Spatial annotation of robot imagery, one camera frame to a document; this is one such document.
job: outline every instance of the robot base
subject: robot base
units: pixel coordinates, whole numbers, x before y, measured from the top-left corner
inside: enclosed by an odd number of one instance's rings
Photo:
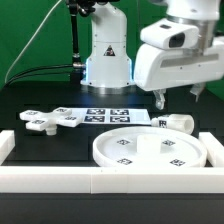
[[[136,85],[133,83],[129,83],[129,85],[120,87],[120,88],[106,88],[106,87],[95,87],[90,85],[85,85],[84,82],[81,82],[81,90],[90,93],[96,93],[100,95],[119,95],[125,93],[133,93],[136,91]]]

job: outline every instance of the white block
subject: white block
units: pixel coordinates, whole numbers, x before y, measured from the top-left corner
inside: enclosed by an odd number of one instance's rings
[[[90,193],[91,168],[1,167],[2,193]]]
[[[2,131],[0,133],[0,165],[15,147],[14,131]]]
[[[207,158],[212,166],[224,167],[224,146],[210,132],[200,132],[199,140],[207,149]]]
[[[91,193],[127,193],[127,174],[117,168],[96,168],[92,173]]]
[[[158,135],[144,134],[137,137],[137,152],[146,156],[159,154],[161,150],[161,137]]]

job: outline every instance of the black cable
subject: black cable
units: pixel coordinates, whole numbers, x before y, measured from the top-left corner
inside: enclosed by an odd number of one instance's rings
[[[60,69],[60,68],[72,68],[73,66],[71,64],[65,64],[65,65],[51,65],[51,66],[41,66],[41,67],[35,67],[35,68],[30,68],[25,71],[22,71],[14,76],[12,76],[10,79],[13,77],[21,76],[27,73],[31,72],[36,72],[36,71],[41,71],[41,70],[50,70],[50,69]]]
[[[61,74],[70,74],[71,72],[69,71],[62,71],[62,72],[51,72],[51,73],[40,73],[40,74],[25,74],[25,75],[20,75],[20,76],[13,76],[12,79],[10,79],[3,88],[8,87],[12,82],[18,80],[18,79],[23,79],[27,77],[32,77],[32,76],[46,76],[46,75],[61,75]]]

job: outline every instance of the round white platform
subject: round white platform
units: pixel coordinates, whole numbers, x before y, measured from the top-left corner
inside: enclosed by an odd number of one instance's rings
[[[93,158],[102,167],[203,167],[207,151],[198,139],[178,131],[127,127],[99,135]]]

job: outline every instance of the cable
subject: cable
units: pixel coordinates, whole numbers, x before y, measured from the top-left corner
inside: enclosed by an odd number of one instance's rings
[[[61,75],[61,74],[65,75],[65,74],[70,74],[70,73],[71,72],[69,72],[69,71],[62,71],[62,72],[40,73],[40,74],[26,74],[26,75],[22,75],[22,76],[19,76],[19,77],[13,77],[7,83],[5,83],[3,88],[9,86],[12,82],[14,82],[18,79],[22,79],[22,78],[27,78],[27,77],[32,77],[32,76],[45,76],[45,75]]]
[[[61,3],[62,0],[58,0],[58,2],[50,9],[50,11],[47,13],[47,15],[45,16],[45,18],[43,19],[43,21],[41,22],[41,24],[39,25],[39,27],[37,28],[36,32],[33,34],[33,36],[31,37],[31,39],[28,41],[28,43],[26,44],[26,46],[23,48],[23,50],[20,52],[20,54],[18,55],[18,57],[15,59],[15,61],[12,63],[12,65],[10,66],[10,68],[8,69],[6,75],[5,75],[5,83],[7,83],[8,77],[10,72],[12,71],[12,69],[14,68],[14,66],[16,65],[16,63],[19,61],[19,59],[22,57],[22,55],[24,54],[24,52],[27,50],[27,48],[29,47],[29,45],[32,43],[32,41],[34,40],[34,38],[37,36],[37,34],[39,33],[39,31],[41,30],[41,28],[43,27],[43,25],[45,24],[45,22],[47,21],[47,19],[49,18],[49,16],[51,15],[51,13],[56,9],[56,7]]]
[[[14,75],[9,80],[13,79],[14,77],[20,77],[22,75],[25,75],[25,74],[28,74],[31,72],[50,70],[50,69],[61,69],[61,68],[73,68],[73,66],[70,64],[65,64],[65,65],[51,65],[51,66],[41,66],[41,67],[36,67],[36,68],[30,68],[30,69],[27,69],[23,72],[20,72],[20,73]]]

